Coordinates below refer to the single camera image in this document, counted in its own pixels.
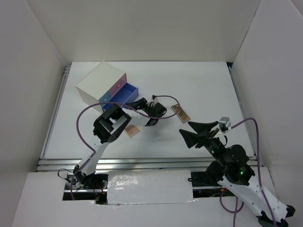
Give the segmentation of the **light blue small drawer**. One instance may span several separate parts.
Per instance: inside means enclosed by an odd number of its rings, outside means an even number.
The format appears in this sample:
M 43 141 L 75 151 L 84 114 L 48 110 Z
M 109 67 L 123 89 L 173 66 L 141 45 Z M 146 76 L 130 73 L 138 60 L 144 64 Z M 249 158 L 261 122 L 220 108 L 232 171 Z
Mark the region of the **light blue small drawer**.
M 101 98 L 99 98 L 100 103 L 106 103 L 111 99 L 110 93 L 107 91 Z

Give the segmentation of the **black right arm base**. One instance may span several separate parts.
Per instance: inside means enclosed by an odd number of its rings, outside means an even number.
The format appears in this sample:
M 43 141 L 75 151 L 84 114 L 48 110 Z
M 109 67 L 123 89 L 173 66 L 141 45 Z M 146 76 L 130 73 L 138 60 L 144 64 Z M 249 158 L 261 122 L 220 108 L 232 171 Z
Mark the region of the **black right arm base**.
M 191 172 L 188 181 L 193 187 L 193 197 L 219 197 L 222 192 L 224 192 L 223 196 L 234 196 L 232 192 L 217 183 L 223 179 L 222 177 L 223 167 L 217 161 L 213 161 L 205 171 Z

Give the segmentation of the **pink drawer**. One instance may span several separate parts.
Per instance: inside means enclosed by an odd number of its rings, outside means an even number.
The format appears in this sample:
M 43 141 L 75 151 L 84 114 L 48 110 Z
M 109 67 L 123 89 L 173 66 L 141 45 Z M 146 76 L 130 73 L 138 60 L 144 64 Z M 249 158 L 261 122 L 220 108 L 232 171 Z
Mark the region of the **pink drawer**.
M 109 89 L 109 95 L 112 98 L 125 84 L 127 83 L 127 76 L 124 74 L 115 84 Z

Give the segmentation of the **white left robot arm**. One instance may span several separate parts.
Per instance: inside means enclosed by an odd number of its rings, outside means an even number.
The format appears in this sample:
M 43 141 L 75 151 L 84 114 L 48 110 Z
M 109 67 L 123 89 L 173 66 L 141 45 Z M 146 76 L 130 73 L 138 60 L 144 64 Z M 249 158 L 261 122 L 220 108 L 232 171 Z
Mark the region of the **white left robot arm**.
M 87 143 L 80 132 L 80 118 L 82 115 L 95 106 L 92 104 L 82 110 L 76 119 L 76 131 L 82 142 L 92 151 L 91 154 L 84 157 L 73 170 L 73 176 L 70 183 L 76 179 L 77 185 L 86 189 L 93 185 L 97 164 L 110 143 L 116 141 L 124 130 L 130 126 L 151 127 L 164 118 L 167 108 L 161 104 L 156 96 L 147 101 L 141 98 L 138 101 L 130 103 L 109 102 L 109 108 L 105 110 L 93 122 L 93 135 L 100 141 L 100 148 L 93 148 Z

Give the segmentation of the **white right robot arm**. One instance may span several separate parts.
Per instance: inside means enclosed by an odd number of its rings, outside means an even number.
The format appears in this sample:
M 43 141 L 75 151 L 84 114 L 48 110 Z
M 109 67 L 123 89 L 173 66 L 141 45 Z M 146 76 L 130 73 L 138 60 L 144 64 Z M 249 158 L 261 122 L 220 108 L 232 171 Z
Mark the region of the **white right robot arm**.
M 245 149 L 235 144 L 224 145 L 219 137 L 234 129 L 228 117 L 212 123 L 188 122 L 193 132 L 183 129 L 179 133 L 188 148 L 206 148 L 214 161 L 205 172 L 195 172 L 188 179 L 194 185 L 219 185 L 240 199 L 263 227 L 286 227 L 286 218 L 295 213 L 291 205 L 283 204 L 261 181 L 260 169 L 255 172 L 248 164 Z

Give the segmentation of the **dark blue drawer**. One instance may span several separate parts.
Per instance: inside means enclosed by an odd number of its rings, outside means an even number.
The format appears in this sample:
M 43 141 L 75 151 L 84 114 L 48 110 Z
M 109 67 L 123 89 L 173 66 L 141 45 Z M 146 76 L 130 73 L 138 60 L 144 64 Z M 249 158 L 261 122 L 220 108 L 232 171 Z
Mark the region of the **dark blue drawer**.
M 138 88 L 126 83 L 108 102 L 130 103 L 138 97 Z

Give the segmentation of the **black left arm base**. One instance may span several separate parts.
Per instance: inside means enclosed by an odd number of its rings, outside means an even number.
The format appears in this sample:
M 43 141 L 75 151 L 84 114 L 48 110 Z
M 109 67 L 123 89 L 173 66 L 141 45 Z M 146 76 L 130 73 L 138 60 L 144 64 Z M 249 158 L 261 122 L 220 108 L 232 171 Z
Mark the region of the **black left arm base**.
M 57 176 L 65 181 L 63 201 L 74 200 L 94 201 L 96 204 L 107 204 L 107 183 L 108 174 L 91 174 L 89 176 L 72 177 L 74 171 L 61 168 L 57 172 Z

